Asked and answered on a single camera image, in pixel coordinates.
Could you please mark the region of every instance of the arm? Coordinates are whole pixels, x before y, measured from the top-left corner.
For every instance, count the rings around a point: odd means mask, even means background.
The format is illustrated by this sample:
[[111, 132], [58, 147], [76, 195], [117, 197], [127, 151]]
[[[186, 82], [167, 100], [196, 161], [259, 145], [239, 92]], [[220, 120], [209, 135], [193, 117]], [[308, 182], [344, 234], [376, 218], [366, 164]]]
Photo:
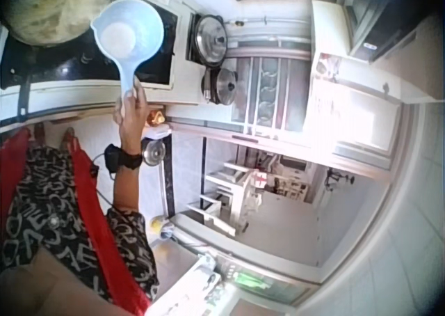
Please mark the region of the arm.
[[[122, 149], [129, 155], [140, 155], [140, 139], [148, 116], [147, 98], [139, 80], [135, 80], [136, 97], [129, 91], [124, 97], [125, 116], [118, 101], [114, 120], [119, 125]], [[119, 168], [114, 181], [113, 206], [119, 210], [139, 211], [139, 168]]]

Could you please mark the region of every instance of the black watch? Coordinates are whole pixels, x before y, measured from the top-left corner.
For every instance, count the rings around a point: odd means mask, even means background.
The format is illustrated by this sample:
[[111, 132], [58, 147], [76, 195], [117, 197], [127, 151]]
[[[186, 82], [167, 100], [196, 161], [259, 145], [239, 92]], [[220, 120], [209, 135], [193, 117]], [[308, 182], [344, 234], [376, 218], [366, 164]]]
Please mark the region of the black watch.
[[142, 164], [142, 160], [142, 155], [127, 154], [113, 144], [105, 149], [105, 166], [110, 173], [117, 173], [120, 166], [136, 170]]

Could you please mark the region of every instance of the pot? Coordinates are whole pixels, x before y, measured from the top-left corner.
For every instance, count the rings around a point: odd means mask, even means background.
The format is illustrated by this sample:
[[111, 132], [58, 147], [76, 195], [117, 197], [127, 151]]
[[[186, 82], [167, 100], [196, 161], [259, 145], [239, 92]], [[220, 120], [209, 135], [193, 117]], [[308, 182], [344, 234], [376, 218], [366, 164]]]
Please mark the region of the pot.
[[202, 64], [207, 67], [202, 80], [202, 93], [209, 102], [212, 100], [212, 95], [213, 99], [216, 96], [215, 80], [218, 78], [218, 74], [212, 70], [220, 68], [227, 53], [227, 32], [222, 17], [214, 15], [202, 17], [196, 24], [193, 41]]
[[[36, 66], [40, 48], [53, 47], [78, 38], [90, 28], [85, 8], [79, 0], [0, 0], [0, 20], [16, 40], [33, 48], [26, 57], [26, 78], [20, 86], [18, 114], [19, 122], [25, 122], [28, 115], [31, 74]], [[103, 8], [112, 0], [104, 0]]]
[[[238, 73], [235, 71], [228, 70], [226, 68], [216, 68], [209, 70], [209, 100], [215, 104], [230, 105], [235, 100]], [[205, 80], [206, 77], [202, 79], [201, 89], [205, 96]]]

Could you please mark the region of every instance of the hand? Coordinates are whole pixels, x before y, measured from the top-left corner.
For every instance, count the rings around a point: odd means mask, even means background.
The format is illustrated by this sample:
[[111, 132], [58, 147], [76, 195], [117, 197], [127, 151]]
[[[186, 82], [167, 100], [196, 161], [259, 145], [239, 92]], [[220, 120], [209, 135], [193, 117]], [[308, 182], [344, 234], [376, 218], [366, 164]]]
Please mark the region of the hand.
[[141, 153], [140, 140], [149, 110], [144, 88], [136, 76], [134, 77], [134, 89], [125, 93], [124, 107], [125, 115], [122, 117], [122, 100], [119, 97], [113, 119], [119, 125], [121, 146], [127, 154], [139, 155]]

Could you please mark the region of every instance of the ladle handle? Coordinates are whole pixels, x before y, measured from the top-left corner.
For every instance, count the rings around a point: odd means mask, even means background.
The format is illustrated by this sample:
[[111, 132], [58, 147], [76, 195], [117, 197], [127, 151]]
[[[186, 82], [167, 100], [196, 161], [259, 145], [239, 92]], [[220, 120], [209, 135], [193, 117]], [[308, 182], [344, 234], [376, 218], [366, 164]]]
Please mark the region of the ladle handle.
[[122, 71], [120, 71], [120, 88], [121, 88], [120, 97], [122, 99], [122, 109], [121, 109], [122, 117], [125, 115], [125, 104], [124, 104], [125, 93], [131, 91], [131, 93], [134, 94], [133, 87], [134, 87], [134, 70], [128, 71], [126, 69], [122, 69]]

